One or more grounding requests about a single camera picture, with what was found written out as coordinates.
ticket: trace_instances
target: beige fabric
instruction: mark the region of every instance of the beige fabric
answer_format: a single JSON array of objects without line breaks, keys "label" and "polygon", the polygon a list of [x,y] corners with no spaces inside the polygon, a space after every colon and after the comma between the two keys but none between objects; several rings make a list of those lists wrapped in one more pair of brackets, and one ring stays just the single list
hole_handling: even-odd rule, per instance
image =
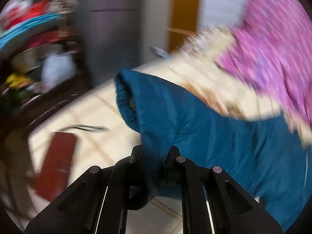
[{"label": "beige fabric", "polygon": [[[232,32],[228,28],[206,28],[202,32],[188,37],[180,53],[194,60],[194,68],[196,66],[201,71],[205,71],[204,73],[210,76],[208,81],[212,81],[214,78],[215,82],[221,83],[219,85],[215,83],[209,87],[186,84],[185,88],[222,115],[230,115],[238,119],[263,119],[280,114],[281,108],[276,101],[256,94],[252,87],[239,80],[230,79],[229,75],[214,63],[214,59],[234,41]],[[297,130],[302,145],[310,145],[312,131],[308,124],[296,114],[286,109],[283,111],[290,131]]]}]

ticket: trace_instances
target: grey wall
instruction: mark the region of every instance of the grey wall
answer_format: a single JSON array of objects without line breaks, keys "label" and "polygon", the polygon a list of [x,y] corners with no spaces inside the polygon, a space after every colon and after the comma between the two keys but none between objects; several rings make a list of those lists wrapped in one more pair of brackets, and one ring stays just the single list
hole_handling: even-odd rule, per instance
[{"label": "grey wall", "polygon": [[141,0],[77,0],[75,23],[93,85],[140,65]]},{"label": "grey wall", "polygon": [[166,50],[168,31],[171,20],[172,0],[143,0],[141,29],[141,63],[154,60],[156,57],[150,47]]}]

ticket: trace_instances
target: tiled floor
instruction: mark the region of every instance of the tiled floor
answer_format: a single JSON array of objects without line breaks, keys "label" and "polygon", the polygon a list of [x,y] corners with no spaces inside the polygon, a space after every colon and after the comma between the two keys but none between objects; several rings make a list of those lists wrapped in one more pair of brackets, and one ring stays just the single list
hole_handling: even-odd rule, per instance
[{"label": "tiled floor", "polygon": [[[29,146],[36,172],[40,172],[53,133],[74,124],[105,126],[107,132],[89,133],[72,130],[78,137],[69,184],[74,182],[90,166],[101,168],[114,165],[131,154],[140,144],[139,133],[131,130],[122,119],[116,106],[115,88],[112,82],[89,92],[72,105],[54,115],[30,138]],[[29,188],[36,210],[41,211],[48,202]],[[180,200],[155,198],[145,208],[130,211],[127,233],[181,233],[182,205]]]},{"label": "tiled floor", "polygon": [[[216,67],[214,57],[227,45],[222,40],[221,38],[219,46],[211,47],[210,53],[201,59],[177,58],[156,65],[145,65],[139,70],[181,86],[192,83],[199,89],[209,89],[218,96],[221,104],[238,106],[244,117],[249,119],[277,115],[280,108],[275,102],[267,97],[257,96],[251,88]],[[132,148],[140,144],[140,134],[125,124],[118,111],[115,86],[109,81],[54,115],[29,138],[36,172],[40,172],[53,133],[74,124],[105,126],[109,130],[103,133],[71,131],[77,134],[79,141],[72,161],[69,184],[92,165],[101,168],[114,165],[118,160],[129,156]],[[36,210],[42,210],[47,202],[38,198],[34,191],[31,194]],[[129,212],[127,233],[180,234],[181,207],[179,200],[155,198],[142,210]]]}]

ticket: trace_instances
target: clothing pile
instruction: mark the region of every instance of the clothing pile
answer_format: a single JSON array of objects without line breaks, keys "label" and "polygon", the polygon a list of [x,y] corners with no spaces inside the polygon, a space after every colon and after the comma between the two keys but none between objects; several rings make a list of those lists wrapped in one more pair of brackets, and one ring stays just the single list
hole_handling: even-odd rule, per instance
[{"label": "clothing pile", "polygon": [[117,104],[141,133],[151,198],[175,196],[160,182],[174,145],[197,165],[220,165],[285,232],[312,195],[312,23],[297,0],[248,0],[243,19],[189,37],[163,62],[170,72],[140,69],[172,83],[121,71]]},{"label": "clothing pile", "polygon": [[0,68],[7,102],[19,104],[76,74],[77,42],[70,27],[75,0],[9,0],[0,13]]}]

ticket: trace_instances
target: blue jacket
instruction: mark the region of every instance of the blue jacket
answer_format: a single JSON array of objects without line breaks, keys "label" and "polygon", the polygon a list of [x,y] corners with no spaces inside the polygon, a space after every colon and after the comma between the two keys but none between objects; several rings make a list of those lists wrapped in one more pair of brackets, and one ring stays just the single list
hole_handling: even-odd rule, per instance
[{"label": "blue jacket", "polygon": [[174,145],[197,165],[221,166],[251,196],[260,196],[284,232],[293,224],[312,194],[312,155],[282,116],[255,122],[223,117],[184,88],[135,71],[120,71],[115,82],[122,117],[141,133],[151,197]]}]

